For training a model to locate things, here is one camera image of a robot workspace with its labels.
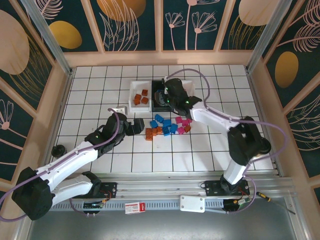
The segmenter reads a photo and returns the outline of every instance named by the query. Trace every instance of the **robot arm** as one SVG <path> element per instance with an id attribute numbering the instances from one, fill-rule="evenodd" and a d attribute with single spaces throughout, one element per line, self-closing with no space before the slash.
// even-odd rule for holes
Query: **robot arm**
<path id="1" fill-rule="evenodd" d="M 160 106 L 169 106 L 180 116 L 206 124 L 228 139 L 231 161 L 221 176 L 220 186 L 226 195 L 230 195 L 237 189 L 251 159 L 269 153 L 270 143 L 260 135 L 255 124 L 231 121 L 240 118 L 210 107 L 208 108 L 212 111 L 209 111 L 200 98 L 188 96 L 180 79 L 166 79 L 162 83 L 163 89 L 157 91 L 154 96 Z M 253 121 L 249 116 L 244 120 Z"/>
<path id="2" fill-rule="evenodd" d="M 17 185 L 40 175 L 40 177 L 17 188 L 12 194 L 13 201 L 31 220 L 41 218 L 52 206 L 64 200 L 88 193 L 95 195 L 99 191 L 101 180 L 90 171 L 83 172 L 76 178 L 65 179 L 82 166 L 111 151 L 113 147 L 122 142 L 125 136 L 140 134 L 145 128 L 142 118 L 135 118 L 134 125 L 132 125 L 127 122 L 127 117 L 124 114 L 118 113 L 117 115 L 120 121 L 117 135 L 107 144 L 92 148 L 104 143 L 114 135 L 117 129 L 115 114 L 109 117 L 105 125 L 85 137 L 84 141 L 75 149 L 56 161 L 36 170 L 27 167 L 20 173 Z"/>

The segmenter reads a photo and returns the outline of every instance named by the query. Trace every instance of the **toy block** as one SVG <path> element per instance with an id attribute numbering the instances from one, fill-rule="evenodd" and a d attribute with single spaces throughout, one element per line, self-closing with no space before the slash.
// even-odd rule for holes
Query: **toy block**
<path id="1" fill-rule="evenodd" d="M 189 125 L 189 121 L 188 120 L 182 120 L 182 127 L 186 127 Z"/>
<path id="2" fill-rule="evenodd" d="M 133 100 L 133 103 L 134 103 L 134 105 L 137 106 L 137 105 L 140 104 L 140 100 L 135 98 L 135 99 Z"/>
<path id="3" fill-rule="evenodd" d="M 141 95 L 142 96 L 148 96 L 148 90 L 147 89 L 143 89 Z"/>
<path id="4" fill-rule="evenodd" d="M 177 116 L 177 117 L 175 118 L 175 122 L 176 122 L 176 124 L 181 124 L 181 123 L 182 123 L 182 117 Z"/>
<path id="5" fill-rule="evenodd" d="M 184 127 L 183 127 L 183 126 L 179 127 L 177 130 L 178 130 L 179 135 L 181 135 L 181 134 L 184 134 L 184 133 L 185 133 L 185 129 L 184 129 Z"/>
<path id="6" fill-rule="evenodd" d="M 190 132 L 190 130 L 191 130 L 191 127 L 189 125 L 184 127 L 185 133 Z"/>
<path id="7" fill-rule="evenodd" d="M 167 128 L 171 127 L 171 119 L 164 119 L 162 124 L 164 127 L 167 127 Z"/>
<path id="8" fill-rule="evenodd" d="M 153 134 L 152 134 L 152 128 L 146 128 L 145 129 L 145 140 L 152 141 Z"/>
<path id="9" fill-rule="evenodd" d="M 158 127 L 158 123 L 155 120 L 152 120 L 150 122 L 150 126 L 151 126 L 151 128 L 155 129 L 156 127 Z"/>
<path id="10" fill-rule="evenodd" d="M 162 127 L 158 126 L 156 128 L 156 134 L 158 134 L 158 135 L 162 134 Z"/>
<path id="11" fill-rule="evenodd" d="M 177 124 L 172 124 L 171 128 L 170 128 L 170 133 L 176 134 L 177 129 L 178 129 L 178 125 Z"/>
<path id="12" fill-rule="evenodd" d="M 136 94 L 136 95 L 134 96 L 134 99 L 139 99 L 139 100 L 140 100 L 141 97 L 142 97 L 142 96 L 141 96 L 140 94 Z"/>
<path id="13" fill-rule="evenodd" d="M 170 135 L 170 131 L 169 131 L 169 129 L 167 127 L 163 127 L 162 131 L 163 131 L 163 135 L 165 135 L 165 136 Z"/>
<path id="14" fill-rule="evenodd" d="M 159 123 L 163 123 L 164 122 L 164 118 L 162 117 L 162 116 L 160 116 L 159 114 L 156 114 L 155 116 L 154 116 L 154 119 L 156 120 L 156 121 L 158 121 Z"/>
<path id="15" fill-rule="evenodd" d="M 141 102 L 142 102 L 143 104 L 147 104 L 147 103 L 149 102 L 149 98 L 144 97 L 144 98 L 142 98 Z"/>

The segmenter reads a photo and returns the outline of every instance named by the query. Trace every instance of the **magenta block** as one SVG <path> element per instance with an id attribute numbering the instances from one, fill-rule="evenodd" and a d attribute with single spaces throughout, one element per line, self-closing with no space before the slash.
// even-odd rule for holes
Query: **magenta block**
<path id="1" fill-rule="evenodd" d="M 188 120 L 182 120 L 182 126 L 186 127 L 189 125 L 189 121 Z"/>
<path id="2" fill-rule="evenodd" d="M 175 118 L 175 122 L 176 122 L 176 124 L 181 124 L 181 123 L 182 123 L 182 117 L 177 116 L 177 117 Z"/>
<path id="3" fill-rule="evenodd" d="M 185 133 L 185 129 L 181 126 L 177 129 L 179 135 L 184 134 Z"/>

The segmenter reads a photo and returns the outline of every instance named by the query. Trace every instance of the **blue block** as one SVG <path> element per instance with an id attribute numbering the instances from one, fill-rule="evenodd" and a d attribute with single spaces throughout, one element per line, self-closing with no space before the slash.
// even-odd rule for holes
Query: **blue block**
<path id="1" fill-rule="evenodd" d="M 171 128 L 170 128 L 170 133 L 176 134 L 177 129 L 178 129 L 178 125 L 177 124 L 172 124 Z"/>
<path id="2" fill-rule="evenodd" d="M 154 116 L 154 119 L 156 120 L 156 121 L 158 121 L 159 123 L 163 123 L 164 122 L 164 118 L 162 117 L 162 116 L 160 116 L 159 114 L 156 114 L 155 116 Z"/>
<path id="3" fill-rule="evenodd" d="M 170 131 L 169 131 L 169 129 L 167 127 L 163 127 L 162 131 L 163 131 L 163 135 L 165 135 L 165 136 L 170 135 Z"/>
<path id="4" fill-rule="evenodd" d="M 150 122 L 150 126 L 151 126 L 151 128 L 155 129 L 156 127 L 158 127 L 158 123 L 155 120 L 152 120 Z"/>
<path id="5" fill-rule="evenodd" d="M 162 124 L 164 127 L 171 127 L 171 119 L 164 119 Z"/>

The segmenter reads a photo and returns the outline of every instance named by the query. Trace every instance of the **screwdriver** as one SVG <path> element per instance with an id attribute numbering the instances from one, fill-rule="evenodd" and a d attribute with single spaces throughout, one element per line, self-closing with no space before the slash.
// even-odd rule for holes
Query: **screwdriver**
<path id="1" fill-rule="evenodd" d="M 267 196 L 264 195 L 263 193 L 257 191 L 256 194 L 257 194 L 259 197 L 261 197 L 261 198 L 263 198 L 264 200 L 266 200 L 267 202 L 271 202 L 271 198 L 270 198 L 270 197 L 267 197 Z M 277 202 L 275 202 L 275 201 L 272 201 L 272 202 L 273 202 L 274 204 L 277 204 L 278 206 L 282 207 L 283 209 L 287 210 L 289 213 L 292 213 L 292 214 L 296 215 L 296 213 L 295 213 L 294 211 L 289 210 L 288 208 L 286 208 L 285 206 L 281 205 L 280 203 L 277 203 Z"/>

